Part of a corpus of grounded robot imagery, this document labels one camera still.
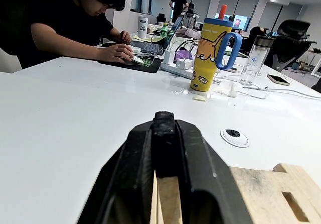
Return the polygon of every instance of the wooden block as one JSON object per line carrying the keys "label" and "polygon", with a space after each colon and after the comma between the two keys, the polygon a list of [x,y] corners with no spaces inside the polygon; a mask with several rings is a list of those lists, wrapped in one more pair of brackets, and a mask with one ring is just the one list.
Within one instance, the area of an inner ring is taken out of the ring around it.
{"label": "wooden block", "polygon": [[158,178],[159,212],[157,224],[183,224],[179,182],[177,177]]}
{"label": "wooden block", "polygon": [[300,186],[288,173],[235,167],[231,171],[254,223],[321,223],[320,213],[302,192],[308,186]]}
{"label": "wooden block", "polygon": [[156,173],[154,171],[154,181],[152,186],[152,196],[151,196],[151,209],[150,209],[150,224],[157,224],[157,179]]}
{"label": "wooden block", "polygon": [[[321,189],[301,167],[230,169],[254,224],[321,223]],[[182,223],[178,179],[157,179],[157,224]]]}
{"label": "wooden block", "polygon": [[304,195],[309,199],[311,205],[321,216],[321,189],[311,179],[311,177],[300,166],[278,164],[273,168],[274,171],[284,172],[290,175],[300,187]]}

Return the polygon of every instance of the purple item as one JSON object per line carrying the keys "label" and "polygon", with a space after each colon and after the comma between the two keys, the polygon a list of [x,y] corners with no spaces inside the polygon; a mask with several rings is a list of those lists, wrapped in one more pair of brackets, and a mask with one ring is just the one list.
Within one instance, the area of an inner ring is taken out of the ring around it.
{"label": "purple item", "polygon": [[176,52],[176,60],[185,59],[185,58],[194,61],[195,56],[193,56],[193,54],[190,51],[186,51],[186,50],[179,50]]}

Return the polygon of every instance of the laptop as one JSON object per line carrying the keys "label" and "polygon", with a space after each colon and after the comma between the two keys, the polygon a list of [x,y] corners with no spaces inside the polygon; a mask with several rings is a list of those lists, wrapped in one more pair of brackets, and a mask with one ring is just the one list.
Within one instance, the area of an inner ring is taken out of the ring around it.
{"label": "laptop", "polygon": [[167,38],[165,39],[164,42],[162,41],[162,42],[163,42],[162,45],[161,45],[161,43],[158,43],[158,44],[157,44],[157,43],[138,42],[138,41],[132,41],[132,42],[130,43],[130,45],[133,46],[133,47],[139,47],[139,48],[141,48],[141,52],[143,52],[143,53],[152,53],[152,52],[154,52],[154,53],[160,53],[159,51],[160,51],[161,49],[166,49],[166,48],[169,46],[169,44],[170,44],[170,42],[171,42],[171,40],[172,40],[175,32],[177,31],[177,29],[178,29],[178,28],[180,27],[180,25],[181,25],[181,22],[182,22],[183,18],[184,18],[184,16],[179,16],[179,17],[177,18],[177,20],[176,20],[176,22],[174,23],[171,31],[168,33]]}

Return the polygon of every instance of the laptop screen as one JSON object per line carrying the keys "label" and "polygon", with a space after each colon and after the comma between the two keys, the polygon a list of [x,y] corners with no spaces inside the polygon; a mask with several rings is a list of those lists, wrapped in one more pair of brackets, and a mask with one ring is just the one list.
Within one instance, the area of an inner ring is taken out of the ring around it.
{"label": "laptop screen", "polygon": [[182,20],[183,20],[183,17],[184,17],[184,16],[179,16],[179,17],[177,18],[177,20],[175,21],[175,23],[174,23],[171,31],[168,33],[168,36],[167,36],[167,38],[166,38],[166,40],[165,40],[165,42],[164,42],[164,45],[163,45],[163,48],[164,48],[164,49],[166,49],[166,48],[169,46],[169,44],[170,44],[170,42],[171,42],[171,40],[172,40],[175,32],[177,31],[177,29],[178,29],[178,28],[180,27],[180,25],[181,25],[181,22],[182,22]]}

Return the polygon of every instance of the clear water bottle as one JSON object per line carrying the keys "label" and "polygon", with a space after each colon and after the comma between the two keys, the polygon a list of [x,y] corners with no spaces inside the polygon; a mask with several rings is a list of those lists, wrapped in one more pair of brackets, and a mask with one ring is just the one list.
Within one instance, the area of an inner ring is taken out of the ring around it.
{"label": "clear water bottle", "polygon": [[254,81],[261,70],[261,67],[271,49],[273,42],[274,38],[271,37],[256,37],[241,74],[241,83],[251,84]]}

